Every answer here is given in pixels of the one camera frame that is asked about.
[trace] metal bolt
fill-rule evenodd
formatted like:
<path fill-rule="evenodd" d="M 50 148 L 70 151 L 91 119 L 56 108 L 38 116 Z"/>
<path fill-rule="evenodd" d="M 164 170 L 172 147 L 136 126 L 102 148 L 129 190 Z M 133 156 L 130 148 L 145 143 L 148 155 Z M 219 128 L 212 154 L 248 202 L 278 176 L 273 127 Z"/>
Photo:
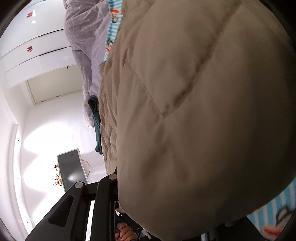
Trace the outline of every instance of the metal bolt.
<path fill-rule="evenodd" d="M 109 179 L 110 180 L 115 180 L 115 179 L 117 179 L 117 175 L 116 174 L 111 174 L 111 175 L 109 175 Z"/>
<path fill-rule="evenodd" d="M 75 187 L 76 188 L 82 188 L 83 187 L 83 183 L 82 182 L 77 182 L 77 183 L 75 183 Z"/>

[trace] white cabinet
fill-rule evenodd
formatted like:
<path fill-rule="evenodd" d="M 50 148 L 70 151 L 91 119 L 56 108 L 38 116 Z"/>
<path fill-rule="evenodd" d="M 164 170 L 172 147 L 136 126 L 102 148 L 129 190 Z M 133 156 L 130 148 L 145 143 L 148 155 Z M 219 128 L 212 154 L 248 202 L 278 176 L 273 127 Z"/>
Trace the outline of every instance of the white cabinet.
<path fill-rule="evenodd" d="M 37 56 L 70 47 L 64 30 L 42 35 L 21 44 L 2 57 L 5 71 L 9 71 Z"/>
<path fill-rule="evenodd" d="M 62 0 L 41 1 L 22 10 L 1 37 L 1 57 L 31 39 L 64 29 L 65 13 Z"/>
<path fill-rule="evenodd" d="M 34 0 L 1 37 L 8 85 L 76 64 L 64 30 L 63 0 Z"/>
<path fill-rule="evenodd" d="M 6 72 L 9 87 L 49 71 L 76 64 L 71 47 L 32 58 Z"/>

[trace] red decoration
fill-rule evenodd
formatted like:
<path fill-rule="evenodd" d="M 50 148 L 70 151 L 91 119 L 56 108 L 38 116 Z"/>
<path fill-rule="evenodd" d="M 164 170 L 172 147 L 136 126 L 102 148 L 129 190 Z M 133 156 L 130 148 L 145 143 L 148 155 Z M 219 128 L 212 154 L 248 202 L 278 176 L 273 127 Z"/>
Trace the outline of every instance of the red decoration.
<path fill-rule="evenodd" d="M 27 14 L 27 18 L 30 18 L 32 16 L 33 16 L 33 12 L 32 11 Z"/>
<path fill-rule="evenodd" d="M 111 9 L 110 11 L 113 12 L 113 13 L 119 14 L 119 11 L 117 9 Z"/>
<path fill-rule="evenodd" d="M 32 50 L 33 50 L 33 46 L 30 45 L 30 46 L 27 48 L 27 52 L 32 52 Z"/>

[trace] finger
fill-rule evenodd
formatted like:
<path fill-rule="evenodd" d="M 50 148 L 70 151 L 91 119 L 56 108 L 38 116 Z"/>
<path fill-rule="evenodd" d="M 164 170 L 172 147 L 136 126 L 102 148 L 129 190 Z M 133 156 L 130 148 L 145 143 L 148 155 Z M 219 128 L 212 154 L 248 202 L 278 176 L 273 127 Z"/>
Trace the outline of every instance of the finger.
<path fill-rule="evenodd" d="M 125 228 L 123 228 L 121 231 L 120 231 L 120 237 L 122 238 L 128 231 L 131 230 L 131 227 L 130 226 L 126 226 Z"/>
<path fill-rule="evenodd" d="M 138 235 L 133 233 L 133 235 L 129 236 L 125 241 L 131 241 L 131 240 L 138 240 Z"/>
<path fill-rule="evenodd" d="M 125 241 L 128 237 L 133 236 L 135 233 L 133 231 L 128 231 L 122 238 L 122 241 Z"/>
<path fill-rule="evenodd" d="M 120 229 L 123 229 L 123 228 L 125 228 L 126 226 L 127 226 L 126 223 L 120 223 L 120 224 L 119 224 L 119 228 L 120 228 Z"/>

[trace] red flower decal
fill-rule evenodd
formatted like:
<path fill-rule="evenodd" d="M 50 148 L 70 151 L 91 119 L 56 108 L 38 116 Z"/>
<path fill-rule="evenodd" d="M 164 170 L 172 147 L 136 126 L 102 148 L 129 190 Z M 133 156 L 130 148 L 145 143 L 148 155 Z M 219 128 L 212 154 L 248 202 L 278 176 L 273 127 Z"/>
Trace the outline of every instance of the red flower decal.
<path fill-rule="evenodd" d="M 33 16 L 33 12 L 32 11 L 27 14 L 27 18 L 30 18 L 32 16 Z"/>
<path fill-rule="evenodd" d="M 32 50 L 33 50 L 33 46 L 30 45 L 30 46 L 27 48 L 27 52 L 32 52 Z"/>

